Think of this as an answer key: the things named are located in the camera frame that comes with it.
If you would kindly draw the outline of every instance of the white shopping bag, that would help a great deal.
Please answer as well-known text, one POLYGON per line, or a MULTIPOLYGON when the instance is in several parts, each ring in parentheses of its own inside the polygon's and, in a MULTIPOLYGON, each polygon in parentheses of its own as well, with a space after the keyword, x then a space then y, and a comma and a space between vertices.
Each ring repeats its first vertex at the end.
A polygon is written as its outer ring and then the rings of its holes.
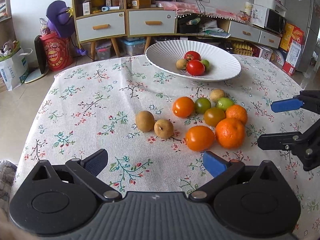
POLYGON ((25 55, 30 55, 33 51, 30 50, 30 53, 24 53, 21 48, 12 57, 0 62, 0 74, 9 91, 23 84, 29 75, 25 55))

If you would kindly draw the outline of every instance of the microwave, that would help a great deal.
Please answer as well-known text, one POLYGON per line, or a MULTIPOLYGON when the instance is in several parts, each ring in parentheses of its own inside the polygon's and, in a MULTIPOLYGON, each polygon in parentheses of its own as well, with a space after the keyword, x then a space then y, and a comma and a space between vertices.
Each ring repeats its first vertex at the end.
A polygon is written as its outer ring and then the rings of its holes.
POLYGON ((253 4, 250 22, 266 30, 283 34, 287 20, 270 8, 253 4))

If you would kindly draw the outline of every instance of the refrigerator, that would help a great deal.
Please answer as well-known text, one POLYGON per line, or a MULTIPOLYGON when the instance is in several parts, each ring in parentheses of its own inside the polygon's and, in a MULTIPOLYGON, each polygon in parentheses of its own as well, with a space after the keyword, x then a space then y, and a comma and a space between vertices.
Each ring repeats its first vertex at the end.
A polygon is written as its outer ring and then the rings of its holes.
POLYGON ((304 31, 304 45, 297 64, 297 71, 301 72, 307 71, 318 39, 320 17, 316 15, 316 2, 320 5, 320 0, 285 1, 285 7, 288 9, 285 15, 287 22, 304 31))

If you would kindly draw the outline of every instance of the lay's bucket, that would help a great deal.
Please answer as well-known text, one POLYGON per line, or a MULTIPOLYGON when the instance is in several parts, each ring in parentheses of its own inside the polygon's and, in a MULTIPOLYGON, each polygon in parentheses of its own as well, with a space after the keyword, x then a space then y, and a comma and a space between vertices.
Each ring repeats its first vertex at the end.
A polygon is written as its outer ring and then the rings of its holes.
POLYGON ((56 32, 53 32, 40 39, 52 71, 61 70, 73 62, 69 50, 69 38, 60 38, 56 32))

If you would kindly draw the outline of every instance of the green tomato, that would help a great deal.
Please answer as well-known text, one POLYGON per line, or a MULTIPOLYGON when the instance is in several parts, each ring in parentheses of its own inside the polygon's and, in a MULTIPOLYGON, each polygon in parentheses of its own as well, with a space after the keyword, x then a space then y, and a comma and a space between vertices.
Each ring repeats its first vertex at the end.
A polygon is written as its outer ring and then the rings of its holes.
POLYGON ((204 65, 205 71, 210 69, 210 62, 209 61, 207 61, 206 59, 203 59, 200 62, 204 65))
POLYGON ((204 114, 205 111, 211 108, 211 102, 207 98, 198 98, 195 101, 195 111, 197 114, 204 114))
POLYGON ((233 106, 235 103, 230 98, 220 98, 217 101, 216 107, 226 111, 230 106, 233 106))

